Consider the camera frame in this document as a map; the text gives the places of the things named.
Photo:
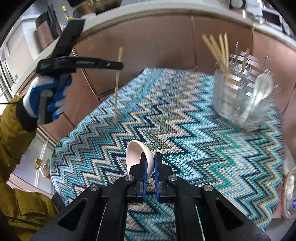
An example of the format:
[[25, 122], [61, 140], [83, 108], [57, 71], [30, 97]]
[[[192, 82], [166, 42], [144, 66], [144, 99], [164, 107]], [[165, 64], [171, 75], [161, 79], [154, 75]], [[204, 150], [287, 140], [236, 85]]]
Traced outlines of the mustard jacket left forearm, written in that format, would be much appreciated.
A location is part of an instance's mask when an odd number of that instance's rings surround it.
[[36, 130], [37, 121], [27, 114], [23, 98], [12, 98], [1, 115], [1, 214], [20, 240], [30, 240], [59, 212], [51, 198], [44, 194], [7, 185], [35, 138]]

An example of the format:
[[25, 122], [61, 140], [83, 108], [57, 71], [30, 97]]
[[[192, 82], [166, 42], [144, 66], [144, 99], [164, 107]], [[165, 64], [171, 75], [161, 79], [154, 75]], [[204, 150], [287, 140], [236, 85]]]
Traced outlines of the blue white gloved left hand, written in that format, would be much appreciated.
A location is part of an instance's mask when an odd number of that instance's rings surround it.
[[58, 119], [64, 112], [65, 100], [71, 84], [71, 75], [66, 78], [61, 87], [58, 87], [58, 80], [51, 76], [36, 77], [23, 97], [23, 106], [28, 115], [41, 119], [44, 114], [49, 113], [50, 120]]

